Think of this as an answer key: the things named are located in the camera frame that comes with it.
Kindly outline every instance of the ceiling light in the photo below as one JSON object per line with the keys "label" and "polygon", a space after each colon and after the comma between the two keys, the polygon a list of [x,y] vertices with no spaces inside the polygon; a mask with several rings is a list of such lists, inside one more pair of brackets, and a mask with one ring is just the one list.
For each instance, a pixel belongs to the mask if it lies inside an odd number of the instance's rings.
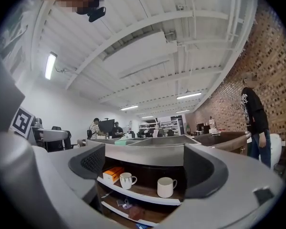
{"label": "ceiling light", "polygon": [[121,110],[127,110],[127,109],[134,109],[134,108],[137,108],[138,106],[131,106],[131,107],[127,107],[127,108],[123,108]]}
{"label": "ceiling light", "polygon": [[182,97],[177,97],[177,99],[183,99],[183,98],[187,98],[187,97],[194,97],[194,96],[198,96],[201,93],[197,93],[197,94],[191,94],[191,95],[186,95],[186,96],[182,96]]}
{"label": "ceiling light", "polygon": [[190,111],[190,110],[189,109],[181,110],[181,111],[177,111],[176,113],[181,113],[181,112],[185,112],[185,111]]}
{"label": "ceiling light", "polygon": [[57,58],[57,55],[53,52],[51,52],[48,56],[46,73],[44,75],[48,80],[51,79],[52,70],[53,70],[56,58]]}

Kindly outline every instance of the coffee mug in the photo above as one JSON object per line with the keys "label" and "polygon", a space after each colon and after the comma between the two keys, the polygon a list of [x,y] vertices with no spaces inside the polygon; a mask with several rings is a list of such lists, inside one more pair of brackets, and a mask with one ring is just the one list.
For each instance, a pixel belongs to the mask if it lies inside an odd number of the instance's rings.
{"label": "coffee mug", "polygon": [[120,174],[121,186],[126,190],[130,189],[132,187],[132,185],[137,182],[137,180],[138,180],[137,177],[132,176],[131,173],[124,172],[124,173]]}
{"label": "coffee mug", "polygon": [[177,180],[173,180],[169,177],[163,177],[158,180],[158,189],[157,193],[159,197],[169,198],[173,195],[174,188],[177,186]]}

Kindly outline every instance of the brick wall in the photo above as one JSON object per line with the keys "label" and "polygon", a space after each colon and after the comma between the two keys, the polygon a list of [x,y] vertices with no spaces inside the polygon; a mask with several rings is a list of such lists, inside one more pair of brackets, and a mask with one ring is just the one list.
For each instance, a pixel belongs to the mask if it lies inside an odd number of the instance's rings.
{"label": "brick wall", "polygon": [[[277,133],[286,141],[286,31],[271,7],[259,0],[254,24],[245,51],[215,90],[194,113],[187,114],[186,122],[191,131],[197,123],[215,119],[217,129],[226,131],[246,130],[240,106],[243,89],[241,74],[257,73],[260,81],[255,92],[260,97],[268,116],[271,133]],[[286,149],[282,159],[286,159]]]}

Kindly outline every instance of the blue jeans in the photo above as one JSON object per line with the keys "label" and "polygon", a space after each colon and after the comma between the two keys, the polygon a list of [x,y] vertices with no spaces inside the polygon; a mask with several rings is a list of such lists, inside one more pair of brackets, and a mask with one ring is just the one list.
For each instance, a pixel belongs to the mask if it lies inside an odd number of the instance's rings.
{"label": "blue jeans", "polygon": [[259,155],[261,155],[261,161],[270,168],[271,167],[271,141],[270,141],[269,130],[265,130],[265,137],[266,137],[266,146],[259,147],[259,134],[254,134],[252,136],[252,147],[251,147],[250,156],[258,160]]}

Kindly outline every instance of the white shelf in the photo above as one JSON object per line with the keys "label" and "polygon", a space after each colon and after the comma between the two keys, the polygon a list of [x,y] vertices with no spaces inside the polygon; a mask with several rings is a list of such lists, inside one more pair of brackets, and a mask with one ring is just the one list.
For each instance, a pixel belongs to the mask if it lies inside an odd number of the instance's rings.
{"label": "white shelf", "polygon": [[122,211],[120,211],[120,210],[118,210],[118,209],[112,207],[111,205],[107,204],[106,202],[102,201],[102,204],[103,204],[106,208],[108,208],[108,209],[110,209],[111,211],[113,211],[114,213],[117,213],[118,215],[123,216],[123,217],[125,217],[125,218],[127,218],[127,219],[129,219],[129,220],[132,220],[132,221],[135,221],[135,222],[138,222],[138,223],[141,223],[141,224],[150,226],[150,227],[156,227],[156,226],[158,226],[158,223],[154,223],[154,222],[147,221],[147,220],[144,220],[144,219],[140,219],[140,220],[130,219],[130,218],[128,217],[128,214],[126,214],[126,213],[124,213],[124,212],[122,212]]}
{"label": "white shelf", "polygon": [[155,125],[155,124],[159,124],[159,122],[155,122],[155,123],[147,123],[147,124],[140,124],[140,125]]}
{"label": "white shelf", "polygon": [[139,193],[135,193],[132,192],[130,190],[126,190],[122,187],[119,187],[115,184],[110,184],[107,183],[106,181],[104,181],[103,178],[98,177],[97,180],[104,184],[105,186],[111,188],[114,191],[117,191],[119,193],[122,193],[126,196],[141,200],[141,201],[145,201],[145,202],[149,202],[149,203],[154,203],[154,204],[163,204],[163,205],[180,205],[181,202],[180,200],[176,199],[176,198],[160,198],[160,197],[151,197],[151,196],[147,196],[147,195],[143,195],[143,194],[139,194]]}
{"label": "white shelf", "polygon": [[160,127],[170,127],[170,126],[178,126],[178,125],[163,125],[163,126],[160,126]]}
{"label": "white shelf", "polygon": [[177,120],[171,120],[171,121],[165,121],[165,122],[160,122],[160,124],[163,124],[163,123],[171,123],[171,122],[175,122]]}
{"label": "white shelf", "polygon": [[156,127],[146,127],[146,128],[140,128],[139,130],[143,130],[143,129],[155,129]]}

